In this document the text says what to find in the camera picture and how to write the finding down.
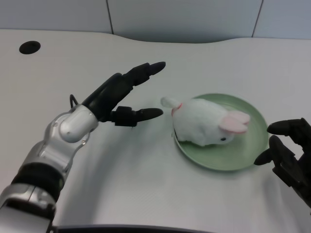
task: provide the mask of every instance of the black cable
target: black cable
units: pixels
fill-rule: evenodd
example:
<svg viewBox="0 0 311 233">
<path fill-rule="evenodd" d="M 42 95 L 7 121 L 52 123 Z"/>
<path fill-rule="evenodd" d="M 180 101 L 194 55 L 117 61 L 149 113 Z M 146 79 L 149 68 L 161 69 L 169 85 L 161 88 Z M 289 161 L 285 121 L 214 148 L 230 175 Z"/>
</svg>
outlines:
<svg viewBox="0 0 311 233">
<path fill-rule="evenodd" d="M 71 94 L 71 95 L 69 96 L 69 100 L 70 100 L 70 107 L 71 107 L 71 108 L 73 108 L 73 103 L 74 103 L 75 105 L 79 104 L 78 101 L 77 101 L 77 99 L 75 98 L 75 96 L 74 96 L 73 94 Z"/>
</svg>

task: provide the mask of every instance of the table surface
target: table surface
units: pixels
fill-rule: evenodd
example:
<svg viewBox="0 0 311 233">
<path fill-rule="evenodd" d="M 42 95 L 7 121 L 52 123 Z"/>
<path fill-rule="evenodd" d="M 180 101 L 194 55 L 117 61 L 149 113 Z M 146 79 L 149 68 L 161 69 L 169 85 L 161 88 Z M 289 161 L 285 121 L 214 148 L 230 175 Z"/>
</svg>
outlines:
<svg viewBox="0 0 311 233">
<path fill-rule="evenodd" d="M 41 43 L 32 55 L 27 41 Z M 311 40 L 242 38 L 210 44 L 150 43 L 104 33 L 0 30 L 0 189 L 45 127 L 82 102 L 114 73 L 149 62 L 166 68 L 135 87 L 120 105 L 160 107 L 226 93 L 247 100 L 268 124 L 311 122 Z M 302 151 L 288 138 L 296 154 Z M 138 224 L 217 233 L 296 233 L 311 227 L 309 208 L 271 171 L 203 169 L 172 138 L 170 110 L 135 128 L 101 123 L 74 158 L 54 224 Z"/>
</svg>

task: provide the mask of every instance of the white plush bunny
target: white plush bunny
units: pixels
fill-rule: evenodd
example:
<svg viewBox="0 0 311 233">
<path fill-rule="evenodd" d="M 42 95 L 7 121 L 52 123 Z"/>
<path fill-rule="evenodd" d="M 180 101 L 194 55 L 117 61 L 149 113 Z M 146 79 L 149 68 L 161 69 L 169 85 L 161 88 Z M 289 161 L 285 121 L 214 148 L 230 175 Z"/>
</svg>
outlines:
<svg viewBox="0 0 311 233">
<path fill-rule="evenodd" d="M 180 103 L 163 97 L 161 104 L 172 108 L 173 125 L 178 141 L 190 141 L 199 146 L 226 144 L 236 133 L 245 133 L 250 116 L 240 111 L 228 111 L 203 99 Z"/>
</svg>

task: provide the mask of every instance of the pink inner ear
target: pink inner ear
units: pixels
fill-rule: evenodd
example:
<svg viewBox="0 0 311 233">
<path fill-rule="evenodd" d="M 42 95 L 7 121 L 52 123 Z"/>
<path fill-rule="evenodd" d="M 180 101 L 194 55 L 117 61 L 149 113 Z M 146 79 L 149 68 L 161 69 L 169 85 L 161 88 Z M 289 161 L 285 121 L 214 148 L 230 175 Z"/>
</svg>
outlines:
<svg viewBox="0 0 311 233">
<path fill-rule="evenodd" d="M 246 125 L 231 116 L 226 116 L 218 127 L 230 133 L 245 133 L 247 131 Z"/>
<path fill-rule="evenodd" d="M 249 114 L 240 111 L 230 111 L 228 115 L 244 125 L 248 124 L 251 119 Z"/>
</svg>

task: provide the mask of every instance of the robotic hand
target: robotic hand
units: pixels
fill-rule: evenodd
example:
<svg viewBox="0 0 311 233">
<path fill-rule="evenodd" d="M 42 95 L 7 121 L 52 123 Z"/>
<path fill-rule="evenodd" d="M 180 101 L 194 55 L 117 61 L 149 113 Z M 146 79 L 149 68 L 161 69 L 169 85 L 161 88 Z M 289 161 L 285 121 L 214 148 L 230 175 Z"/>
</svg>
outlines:
<svg viewBox="0 0 311 233">
<path fill-rule="evenodd" d="M 287 184 L 293 187 L 301 199 L 311 208 L 311 126 L 302 119 L 285 120 L 271 124 L 268 132 L 289 136 L 302 147 L 304 154 L 299 160 L 295 154 L 273 135 L 269 139 L 270 148 L 255 160 L 255 165 L 263 165 L 271 161 L 275 167 L 272 171 Z"/>
<path fill-rule="evenodd" d="M 44 140 L 31 149 L 11 185 L 2 192 L 0 232 L 50 232 L 55 205 L 73 158 L 87 143 L 98 122 L 112 121 L 117 126 L 134 127 L 140 121 L 163 114 L 162 110 L 152 108 L 139 111 L 132 111 L 130 107 L 113 109 L 133 86 L 144 83 L 164 67 L 165 62 L 145 63 L 124 75 L 117 73 L 82 104 L 70 96 L 71 110 L 60 114 L 47 126 Z"/>
</svg>

